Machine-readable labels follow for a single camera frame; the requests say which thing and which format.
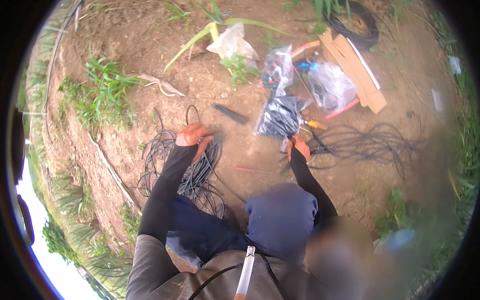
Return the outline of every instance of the brown soil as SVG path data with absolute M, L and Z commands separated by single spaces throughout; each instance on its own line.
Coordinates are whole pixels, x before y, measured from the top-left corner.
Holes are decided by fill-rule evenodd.
M 125 245 L 128 245 L 128 240 L 122 232 L 119 215 L 125 199 L 91 145 L 86 129 L 80 128 L 72 108 L 69 108 L 65 132 L 56 125 L 56 111 L 62 96 L 57 88 L 65 76 L 77 82 L 87 80 L 84 63 L 88 60 L 88 49 L 96 57 L 105 56 L 117 61 L 127 73 L 143 72 L 160 78 L 186 95 L 182 98 L 166 97 L 157 85 L 140 87 L 129 93 L 136 111 L 135 125 L 128 130 L 105 126 L 95 132 L 107 159 L 141 207 L 147 199 L 135 189 L 144 165 L 142 151 L 137 146 L 151 140 L 160 130 L 159 124 L 151 117 L 154 108 L 162 116 L 165 128 L 174 132 L 179 132 L 185 124 L 185 112 L 190 104 L 197 106 L 202 123 L 222 126 L 226 137 L 216 172 L 242 197 L 258 194 L 276 183 L 295 182 L 291 172 L 286 176 L 278 175 L 278 161 L 283 157 L 279 153 L 280 141 L 252 134 L 268 96 L 267 91 L 256 87 L 257 79 L 251 77 L 250 84 L 232 92 L 228 71 L 218 64 L 218 55 L 208 51 L 194 53 L 191 60 L 186 58 L 188 55 L 183 55 L 163 73 L 163 68 L 180 47 L 209 22 L 205 14 L 190 1 L 176 2 L 185 11 L 192 12 L 189 15 L 189 33 L 185 33 L 183 21 L 166 22 L 172 13 L 162 1 L 119 0 L 108 6 L 106 11 L 97 8 L 97 12 L 88 9 L 88 4 L 93 2 L 86 1 L 78 31 L 74 33 L 73 22 L 67 27 L 69 33 L 64 35 L 60 43 L 51 77 L 48 123 L 53 143 L 47 144 L 49 167 L 55 172 L 61 162 L 67 159 L 74 159 L 81 166 L 92 186 L 95 211 L 101 227 L 110 230 Z M 303 29 L 304 24 L 294 21 L 315 17 L 308 1 L 302 1 L 287 13 L 281 13 L 281 7 L 273 1 L 218 0 L 217 3 L 223 11 L 232 12 L 237 17 L 260 20 L 291 34 L 273 35 L 281 42 L 292 43 L 293 48 L 311 41 L 311 36 Z M 409 9 L 426 15 L 421 5 Z M 401 130 L 405 137 L 416 138 L 420 132 L 418 119 L 407 117 L 407 111 L 414 111 L 424 122 L 424 135 L 428 136 L 440 120 L 431 89 L 440 91 L 447 101 L 456 98 L 444 52 L 439 48 L 435 32 L 418 18 L 408 18 L 408 22 L 399 26 L 398 32 L 391 20 L 386 19 L 385 23 L 390 31 L 381 23 L 380 42 L 374 47 L 373 53 L 366 51 L 363 55 L 382 86 L 387 106 L 374 115 L 368 108 L 356 105 L 331 119 L 329 125 L 348 124 L 367 131 L 375 124 L 389 122 Z M 260 57 L 267 54 L 266 45 L 260 42 L 265 32 L 263 28 L 245 26 L 245 39 Z M 221 98 L 222 93 L 228 93 L 228 98 Z M 214 110 L 210 105 L 212 102 L 250 116 L 251 121 L 242 127 Z M 321 166 L 330 161 L 330 157 L 323 156 L 312 159 L 309 164 Z M 234 165 L 252 166 L 274 174 L 240 173 L 234 170 Z M 361 221 L 370 232 L 374 228 L 373 218 L 384 210 L 392 187 L 404 184 L 393 164 L 381 165 L 371 161 L 312 173 L 330 196 L 339 214 Z M 232 207 L 236 216 L 245 222 L 244 204 L 220 183 L 216 187 L 224 193 L 225 202 Z M 175 262 L 181 270 L 191 270 L 185 262 L 177 259 Z

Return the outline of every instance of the clear plastic bag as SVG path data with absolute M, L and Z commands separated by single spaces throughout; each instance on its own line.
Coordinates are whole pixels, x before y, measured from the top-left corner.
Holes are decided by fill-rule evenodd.
M 317 106 L 325 113 L 343 111 L 355 99 L 357 85 L 331 62 L 310 69 L 307 78 Z
M 231 57 L 236 53 L 245 58 L 247 67 L 257 69 L 255 60 L 260 60 L 260 57 L 252 46 L 243 39 L 244 36 L 243 23 L 235 23 L 225 29 L 219 38 L 207 47 L 207 50 L 218 53 L 221 58 Z
M 294 76 L 291 52 L 292 45 L 270 51 L 265 59 L 258 87 L 275 89 L 277 97 L 287 94 L 285 89 L 292 84 Z
M 305 107 L 301 98 L 275 96 L 272 90 L 258 119 L 255 133 L 285 140 L 300 131 L 301 111 Z

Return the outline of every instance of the person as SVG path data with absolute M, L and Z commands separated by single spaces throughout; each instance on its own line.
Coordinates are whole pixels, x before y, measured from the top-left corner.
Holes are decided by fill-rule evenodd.
M 177 136 L 176 146 L 143 210 L 126 299 L 233 299 L 248 245 L 254 245 L 262 256 L 253 264 L 249 299 L 357 298 L 358 291 L 350 288 L 355 285 L 344 279 L 350 278 L 343 271 L 348 273 L 351 265 L 335 265 L 347 261 L 345 258 L 332 264 L 331 255 L 321 259 L 314 255 L 317 258 L 311 259 L 312 266 L 320 272 L 302 268 L 313 229 L 328 231 L 332 223 L 328 220 L 337 216 L 334 205 L 307 166 L 307 144 L 295 135 L 287 141 L 288 160 L 297 184 L 278 184 L 249 199 L 247 232 L 241 233 L 228 219 L 207 214 L 190 199 L 177 194 L 185 170 L 201 157 L 212 139 L 211 132 L 199 123 L 188 125 Z M 334 240 L 321 242 L 321 248 L 328 248 Z M 180 273 L 166 246 L 199 267 L 197 272 Z M 342 251 L 330 247 L 330 252 L 338 256 Z M 322 264 L 330 274 L 343 270 L 337 274 L 337 282 L 330 285 L 335 287 L 334 291 L 317 279 L 325 277 Z

